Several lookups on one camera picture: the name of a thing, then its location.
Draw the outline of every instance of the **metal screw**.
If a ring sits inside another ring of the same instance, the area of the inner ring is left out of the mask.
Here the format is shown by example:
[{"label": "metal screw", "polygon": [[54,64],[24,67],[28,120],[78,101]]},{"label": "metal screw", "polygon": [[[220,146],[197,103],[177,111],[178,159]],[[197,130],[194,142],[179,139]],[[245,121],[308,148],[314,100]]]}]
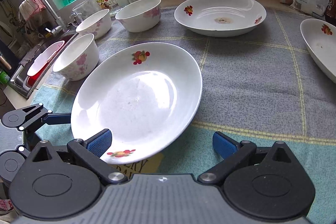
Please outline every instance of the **metal screw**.
[{"label": "metal screw", "polygon": [[119,181],[119,180],[122,180],[124,177],[125,175],[120,172],[113,172],[109,174],[109,179],[112,181]]},{"label": "metal screw", "polygon": [[216,179],[216,175],[214,173],[203,173],[200,178],[203,181],[213,181]]}]

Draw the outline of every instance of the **glass mug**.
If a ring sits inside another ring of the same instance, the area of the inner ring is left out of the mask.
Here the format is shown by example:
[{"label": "glass mug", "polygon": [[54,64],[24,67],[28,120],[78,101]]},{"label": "glass mug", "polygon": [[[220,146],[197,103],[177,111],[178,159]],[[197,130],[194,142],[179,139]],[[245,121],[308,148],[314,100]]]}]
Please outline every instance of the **glass mug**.
[{"label": "glass mug", "polygon": [[82,3],[79,3],[72,9],[73,13],[70,15],[70,22],[75,27],[78,27],[76,23],[74,23],[75,17],[79,19],[80,22],[83,22],[89,16],[98,12],[97,8],[90,4],[89,0],[86,0]]}]

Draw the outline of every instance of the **checkered tablecloth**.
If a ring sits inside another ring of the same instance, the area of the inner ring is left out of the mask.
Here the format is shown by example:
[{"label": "checkered tablecloth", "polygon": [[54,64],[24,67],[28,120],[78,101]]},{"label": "checkered tablecloth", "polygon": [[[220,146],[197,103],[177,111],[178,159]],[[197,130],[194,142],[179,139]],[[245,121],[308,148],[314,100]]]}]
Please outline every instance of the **checkered tablecloth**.
[{"label": "checkered tablecloth", "polygon": [[[100,62],[134,44],[160,41],[194,56],[202,71],[199,110],[186,131],[148,160],[118,166],[127,175],[164,172],[195,176],[221,161],[212,149],[214,131],[258,146],[286,141],[316,187],[310,221],[336,219],[336,85],[309,55],[300,33],[307,17],[267,9],[266,20],[252,32],[232,38],[198,35],[179,25],[174,8],[164,9],[160,23],[129,33],[114,21],[97,45]],[[54,112],[70,112],[83,80],[70,82],[51,73],[33,103]],[[73,137],[69,125],[43,126],[42,139],[64,145]]]}]

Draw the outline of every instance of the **stainless steel sink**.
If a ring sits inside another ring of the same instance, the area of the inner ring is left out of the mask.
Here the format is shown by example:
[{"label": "stainless steel sink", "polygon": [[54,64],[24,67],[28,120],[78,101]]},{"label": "stainless steel sink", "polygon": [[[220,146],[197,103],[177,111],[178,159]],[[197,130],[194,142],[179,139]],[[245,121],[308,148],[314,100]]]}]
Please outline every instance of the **stainless steel sink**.
[{"label": "stainless steel sink", "polygon": [[[63,52],[63,50],[70,45],[70,43],[76,38],[78,33],[76,31],[68,31],[58,37],[55,37],[51,40],[48,41],[41,41],[39,43],[40,47],[36,51],[34,58],[29,61],[25,66],[20,65],[19,68],[16,70],[16,72],[13,74],[12,78],[9,81],[9,86],[13,88],[16,92],[21,94],[25,98],[29,98],[31,93],[36,89],[38,83],[41,81],[43,76],[46,74],[46,72],[49,70],[49,68],[54,64],[58,56]],[[63,48],[53,57],[53,59],[48,63],[48,66],[45,68],[45,70],[41,73],[41,75],[38,77],[38,79],[35,81],[33,86],[29,86],[27,84],[28,76],[27,72],[31,65],[34,63],[35,59],[42,53],[44,52],[50,45],[64,40],[65,45]]]}]

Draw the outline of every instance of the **towel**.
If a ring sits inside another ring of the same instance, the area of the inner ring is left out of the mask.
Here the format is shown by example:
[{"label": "towel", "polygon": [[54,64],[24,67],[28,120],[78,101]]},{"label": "towel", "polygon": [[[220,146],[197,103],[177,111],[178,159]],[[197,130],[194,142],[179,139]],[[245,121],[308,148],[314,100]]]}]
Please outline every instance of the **towel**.
[{"label": "towel", "polygon": [[19,6],[19,11],[26,22],[43,9],[45,9],[45,6],[41,0],[24,0]]}]

